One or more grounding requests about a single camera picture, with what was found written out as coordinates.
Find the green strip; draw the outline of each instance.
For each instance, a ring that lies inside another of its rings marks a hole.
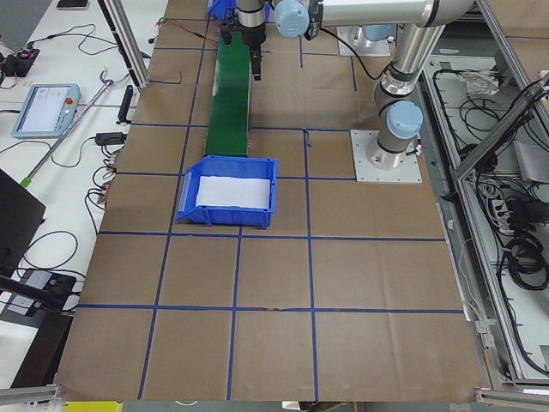
[[[206,155],[248,155],[249,100],[250,51],[235,32],[217,51]]]

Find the computer monitor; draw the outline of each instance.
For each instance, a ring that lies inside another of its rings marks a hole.
[[[0,169],[0,275],[12,276],[44,212],[44,204]]]

